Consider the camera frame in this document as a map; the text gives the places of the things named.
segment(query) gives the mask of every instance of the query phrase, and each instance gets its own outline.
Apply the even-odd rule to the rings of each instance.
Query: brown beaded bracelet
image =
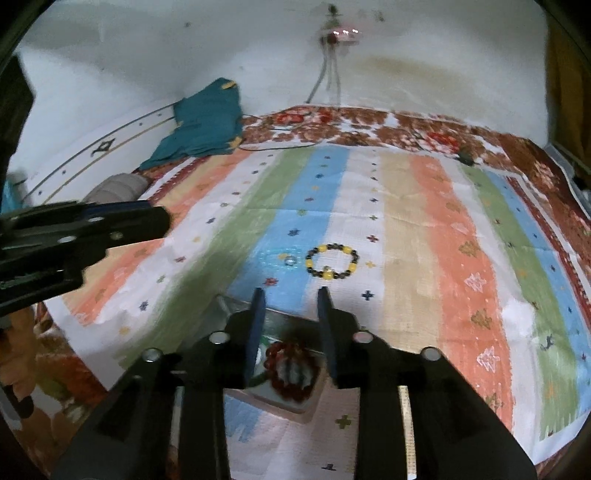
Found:
[[[281,398],[285,400],[294,400],[302,403],[304,400],[310,398],[312,389],[318,379],[320,368],[316,365],[316,360],[305,348],[300,347],[297,343],[292,342],[275,342],[267,348],[265,353],[267,357],[263,366],[267,369],[267,375],[271,380],[271,386]],[[287,381],[279,376],[277,366],[283,360],[287,363],[288,369],[293,364],[302,369],[303,364],[307,364],[312,372],[312,378],[309,385],[304,386],[303,375],[299,375],[300,381],[296,384],[290,383],[289,372],[287,374]]]
[[[314,270],[314,262],[312,257],[319,252],[326,252],[327,250],[341,250],[345,254],[351,255],[351,263],[347,270],[342,273],[338,273],[332,270],[325,269],[324,271]],[[350,276],[355,270],[357,270],[357,262],[359,261],[359,255],[357,250],[353,250],[351,247],[347,247],[346,245],[342,244],[326,244],[326,245],[319,245],[314,247],[312,250],[308,250],[308,255],[306,255],[306,270],[310,275],[313,277],[320,277],[324,278],[325,280],[332,280],[333,278],[347,278]]]

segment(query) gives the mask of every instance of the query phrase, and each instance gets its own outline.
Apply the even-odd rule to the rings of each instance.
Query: striped blanket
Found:
[[[249,300],[260,286],[269,307],[315,318],[327,285],[337,308],[392,346],[441,348],[534,462],[572,440],[591,409],[589,281],[518,174],[324,144],[190,158],[149,195],[173,217],[169,236],[111,250],[84,287],[48,302],[106,388],[144,348],[175,350],[219,293]],[[358,251],[349,278],[274,261],[327,242]],[[338,271],[348,261],[317,257],[316,268]],[[304,425],[227,398],[232,475],[349,479],[357,419],[357,392],[329,383]],[[408,445],[412,473],[410,434]]]

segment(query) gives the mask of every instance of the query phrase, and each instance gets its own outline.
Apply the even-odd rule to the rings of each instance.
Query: gray cushion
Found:
[[[119,173],[96,186],[85,198],[87,203],[133,202],[148,188],[148,179],[135,173]]]

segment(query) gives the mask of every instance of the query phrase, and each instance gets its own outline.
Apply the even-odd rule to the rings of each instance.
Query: brown curtain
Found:
[[[548,33],[548,100],[554,110],[553,143],[576,158],[568,160],[591,186],[591,65],[555,22]]]

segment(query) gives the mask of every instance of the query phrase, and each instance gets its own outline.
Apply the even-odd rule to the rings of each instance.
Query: wall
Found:
[[[335,3],[364,33],[339,51],[343,104],[445,113],[545,144],[546,25],[533,0]],[[326,11],[318,0],[59,1],[20,45],[37,100],[11,171],[30,178],[81,135],[218,76],[239,82],[247,113],[302,103]],[[324,87],[315,100],[331,101]]]

